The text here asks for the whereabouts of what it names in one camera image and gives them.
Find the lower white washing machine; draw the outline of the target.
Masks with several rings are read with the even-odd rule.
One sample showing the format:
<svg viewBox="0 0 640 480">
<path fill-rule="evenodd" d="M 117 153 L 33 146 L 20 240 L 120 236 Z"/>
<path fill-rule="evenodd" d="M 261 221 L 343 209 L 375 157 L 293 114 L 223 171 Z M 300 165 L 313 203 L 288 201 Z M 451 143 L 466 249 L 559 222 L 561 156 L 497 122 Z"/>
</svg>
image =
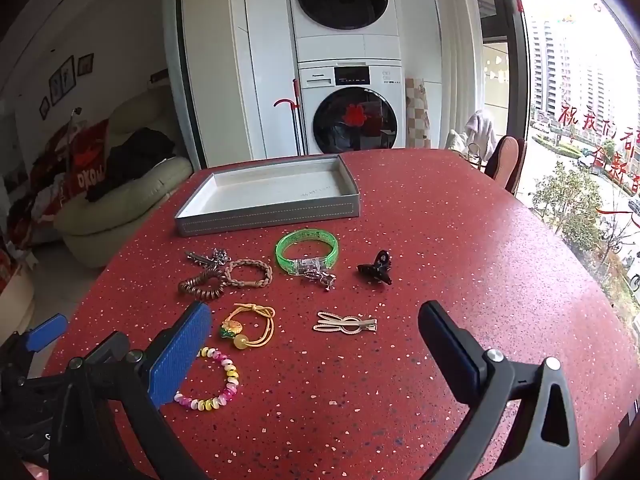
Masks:
<svg viewBox="0 0 640 480">
<path fill-rule="evenodd" d="M 406 146 L 406 81 L 401 62 L 303 62 L 298 66 L 298 82 L 306 154 Z"/>
</svg>

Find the orange wooden chair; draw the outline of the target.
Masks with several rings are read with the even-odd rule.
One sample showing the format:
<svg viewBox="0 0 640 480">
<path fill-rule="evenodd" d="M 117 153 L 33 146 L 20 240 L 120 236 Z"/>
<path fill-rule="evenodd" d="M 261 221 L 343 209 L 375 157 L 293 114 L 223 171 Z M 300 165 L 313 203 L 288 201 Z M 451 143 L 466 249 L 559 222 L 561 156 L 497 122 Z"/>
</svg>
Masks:
<svg viewBox="0 0 640 480">
<path fill-rule="evenodd" d="M 485 174 L 512 195 L 516 194 L 525 162 L 526 141 L 504 136 L 488 160 Z"/>
</svg>

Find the black clothing on sofa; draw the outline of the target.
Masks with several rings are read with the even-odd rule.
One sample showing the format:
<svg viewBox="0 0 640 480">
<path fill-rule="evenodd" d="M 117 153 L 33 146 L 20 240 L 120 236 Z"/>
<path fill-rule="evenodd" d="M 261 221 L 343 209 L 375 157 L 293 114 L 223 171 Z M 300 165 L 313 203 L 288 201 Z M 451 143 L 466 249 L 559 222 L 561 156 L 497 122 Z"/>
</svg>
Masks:
<svg viewBox="0 0 640 480">
<path fill-rule="evenodd" d="M 158 130 L 144 127 L 135 131 L 123 144 L 111 149 L 105 177 L 88 188 L 86 200 L 95 203 L 115 188 L 140 179 L 157 164 L 171 158 L 175 146 L 173 140 Z"/>
</svg>

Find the grey jewelry tray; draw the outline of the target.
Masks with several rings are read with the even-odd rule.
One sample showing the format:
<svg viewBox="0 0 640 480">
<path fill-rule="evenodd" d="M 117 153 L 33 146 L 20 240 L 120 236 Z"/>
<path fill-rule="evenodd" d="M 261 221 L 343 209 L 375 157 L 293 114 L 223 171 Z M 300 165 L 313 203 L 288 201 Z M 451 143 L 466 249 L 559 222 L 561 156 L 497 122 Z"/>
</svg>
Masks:
<svg viewBox="0 0 640 480">
<path fill-rule="evenodd" d="M 360 193 L 341 156 L 263 160 L 214 171 L 175 215 L 182 236 L 357 218 Z"/>
</svg>

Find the pink white cloth pile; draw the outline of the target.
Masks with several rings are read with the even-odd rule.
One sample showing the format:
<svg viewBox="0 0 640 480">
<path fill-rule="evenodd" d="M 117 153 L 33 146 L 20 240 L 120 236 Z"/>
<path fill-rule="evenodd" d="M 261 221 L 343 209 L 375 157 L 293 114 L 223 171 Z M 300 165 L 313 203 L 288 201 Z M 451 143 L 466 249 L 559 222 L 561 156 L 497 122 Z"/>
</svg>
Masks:
<svg viewBox="0 0 640 480">
<path fill-rule="evenodd" d="M 462 132 L 454 129 L 449 131 L 445 148 L 488 162 L 495 153 L 498 142 L 492 121 L 482 110 L 477 110 L 466 122 Z"/>
</svg>

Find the black claw hair clip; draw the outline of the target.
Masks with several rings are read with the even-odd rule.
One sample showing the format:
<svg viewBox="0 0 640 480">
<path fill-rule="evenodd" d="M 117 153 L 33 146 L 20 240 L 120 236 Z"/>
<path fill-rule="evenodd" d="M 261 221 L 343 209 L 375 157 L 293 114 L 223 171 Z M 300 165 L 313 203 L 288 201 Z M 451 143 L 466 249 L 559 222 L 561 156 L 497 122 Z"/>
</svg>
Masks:
<svg viewBox="0 0 640 480">
<path fill-rule="evenodd" d="M 390 278 L 390 253 L 387 250 L 380 250 L 372 263 L 358 264 L 357 271 L 375 283 L 393 284 Z"/>
</svg>

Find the cream leather sofa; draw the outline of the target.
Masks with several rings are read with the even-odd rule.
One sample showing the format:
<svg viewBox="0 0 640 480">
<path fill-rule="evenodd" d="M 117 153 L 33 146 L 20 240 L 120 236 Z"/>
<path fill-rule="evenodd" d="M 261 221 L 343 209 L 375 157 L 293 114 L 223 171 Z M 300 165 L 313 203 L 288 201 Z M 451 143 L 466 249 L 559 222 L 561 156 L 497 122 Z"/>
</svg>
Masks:
<svg viewBox="0 0 640 480">
<path fill-rule="evenodd" d="M 87 268 L 106 266 L 154 210 L 193 174 L 168 86 L 145 91 L 114 109 L 108 118 L 106 158 L 114 146 L 144 127 L 158 130 L 175 142 L 171 158 L 95 203 L 86 200 L 87 191 L 72 198 L 54 219 L 66 247 Z"/>
</svg>

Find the red handled mop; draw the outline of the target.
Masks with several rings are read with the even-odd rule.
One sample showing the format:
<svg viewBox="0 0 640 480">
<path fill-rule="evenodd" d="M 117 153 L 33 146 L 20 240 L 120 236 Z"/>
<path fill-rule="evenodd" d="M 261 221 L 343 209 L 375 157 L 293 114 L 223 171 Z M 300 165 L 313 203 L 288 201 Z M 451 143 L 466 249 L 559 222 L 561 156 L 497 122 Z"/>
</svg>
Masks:
<svg viewBox="0 0 640 480">
<path fill-rule="evenodd" d="M 292 117 L 292 126 L 295 138 L 296 152 L 298 156 L 303 156 L 305 154 L 305 149 L 303 146 L 303 135 L 300 132 L 300 116 L 299 116 L 299 84 L 297 79 L 294 78 L 292 80 L 293 86 L 293 97 L 290 98 L 282 98 L 278 99 L 273 103 L 273 107 L 278 107 L 280 105 L 287 105 L 290 110 Z"/>
</svg>

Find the gold bunny hair clip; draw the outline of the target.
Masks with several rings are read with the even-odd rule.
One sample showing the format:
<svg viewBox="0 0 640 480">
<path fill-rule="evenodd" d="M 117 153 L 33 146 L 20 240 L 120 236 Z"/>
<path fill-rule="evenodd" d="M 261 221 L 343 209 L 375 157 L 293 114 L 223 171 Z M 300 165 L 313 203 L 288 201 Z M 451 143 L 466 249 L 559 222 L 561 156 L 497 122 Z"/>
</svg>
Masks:
<svg viewBox="0 0 640 480">
<path fill-rule="evenodd" d="M 312 330 L 318 333 L 342 333 L 357 335 L 363 332 L 376 333 L 378 321 L 375 318 L 357 318 L 356 316 L 341 316 L 330 312 L 319 312 L 317 323 Z"/>
</svg>

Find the wall picture frames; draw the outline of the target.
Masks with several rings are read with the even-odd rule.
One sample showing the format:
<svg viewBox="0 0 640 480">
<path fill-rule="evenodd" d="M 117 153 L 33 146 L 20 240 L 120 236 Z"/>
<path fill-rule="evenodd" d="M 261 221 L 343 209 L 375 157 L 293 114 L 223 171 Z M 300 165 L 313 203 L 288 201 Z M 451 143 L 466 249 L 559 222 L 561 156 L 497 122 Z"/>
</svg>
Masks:
<svg viewBox="0 0 640 480">
<path fill-rule="evenodd" d="M 81 55 L 78 60 L 73 55 L 70 55 L 51 75 L 48 80 L 49 94 L 42 98 L 39 107 L 39 114 L 42 120 L 46 120 L 51 108 L 55 107 L 64 96 L 67 96 L 76 87 L 78 77 L 92 73 L 93 62 L 93 53 Z"/>
</svg>

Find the upper white dryer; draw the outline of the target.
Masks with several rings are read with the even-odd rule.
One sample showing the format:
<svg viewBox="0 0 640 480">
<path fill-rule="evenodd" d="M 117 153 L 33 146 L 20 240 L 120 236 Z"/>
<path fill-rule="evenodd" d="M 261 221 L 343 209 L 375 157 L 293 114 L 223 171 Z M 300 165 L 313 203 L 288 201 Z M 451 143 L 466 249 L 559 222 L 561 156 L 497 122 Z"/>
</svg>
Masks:
<svg viewBox="0 0 640 480">
<path fill-rule="evenodd" d="M 395 0 L 291 0 L 297 59 L 398 61 Z"/>
</svg>

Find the silver rhinestone hair clip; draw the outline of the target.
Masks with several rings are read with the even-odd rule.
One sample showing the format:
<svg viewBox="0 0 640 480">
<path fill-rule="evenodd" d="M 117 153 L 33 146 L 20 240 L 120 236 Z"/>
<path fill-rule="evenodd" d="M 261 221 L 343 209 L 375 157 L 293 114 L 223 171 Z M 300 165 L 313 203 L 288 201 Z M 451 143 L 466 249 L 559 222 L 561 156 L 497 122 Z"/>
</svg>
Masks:
<svg viewBox="0 0 640 480">
<path fill-rule="evenodd" d="M 200 255 L 196 252 L 186 250 L 186 258 L 203 268 L 219 268 L 220 266 L 225 266 L 231 261 L 228 252 L 224 249 L 217 248 L 215 248 L 209 255 Z"/>
</svg>

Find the red printed blanket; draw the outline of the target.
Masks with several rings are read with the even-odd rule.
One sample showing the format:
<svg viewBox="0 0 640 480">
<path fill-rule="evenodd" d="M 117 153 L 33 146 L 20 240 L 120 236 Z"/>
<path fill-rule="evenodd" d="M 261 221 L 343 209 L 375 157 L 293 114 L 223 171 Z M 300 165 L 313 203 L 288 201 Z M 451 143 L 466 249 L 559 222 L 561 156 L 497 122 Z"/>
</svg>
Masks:
<svg viewBox="0 0 640 480">
<path fill-rule="evenodd" d="M 88 126 L 66 122 L 32 164 L 25 194 L 11 206 L 8 240 L 24 249 L 35 230 L 52 226 L 72 198 L 104 179 L 106 119 Z"/>
</svg>

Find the silver charm brooch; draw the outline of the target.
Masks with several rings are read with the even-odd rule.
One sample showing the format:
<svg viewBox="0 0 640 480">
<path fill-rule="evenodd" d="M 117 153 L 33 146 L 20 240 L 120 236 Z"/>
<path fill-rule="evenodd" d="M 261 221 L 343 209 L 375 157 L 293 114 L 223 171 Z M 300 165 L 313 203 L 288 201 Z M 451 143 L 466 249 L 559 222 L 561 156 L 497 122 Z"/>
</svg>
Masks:
<svg viewBox="0 0 640 480">
<path fill-rule="evenodd" d="M 336 280 L 336 276 L 330 272 L 321 258 L 297 260 L 296 274 L 320 284 L 326 292 L 332 289 Z"/>
</svg>

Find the green translucent bangle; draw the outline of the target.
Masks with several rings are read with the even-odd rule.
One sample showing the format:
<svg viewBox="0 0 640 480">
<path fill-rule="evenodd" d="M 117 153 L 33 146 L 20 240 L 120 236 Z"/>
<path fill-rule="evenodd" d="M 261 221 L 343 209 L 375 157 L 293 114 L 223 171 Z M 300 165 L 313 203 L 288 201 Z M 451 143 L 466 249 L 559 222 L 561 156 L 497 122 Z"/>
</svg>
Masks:
<svg viewBox="0 0 640 480">
<path fill-rule="evenodd" d="M 330 272 L 339 254 L 337 238 L 329 231 L 318 228 L 289 232 L 274 248 L 278 265 L 290 275 Z"/>
</svg>

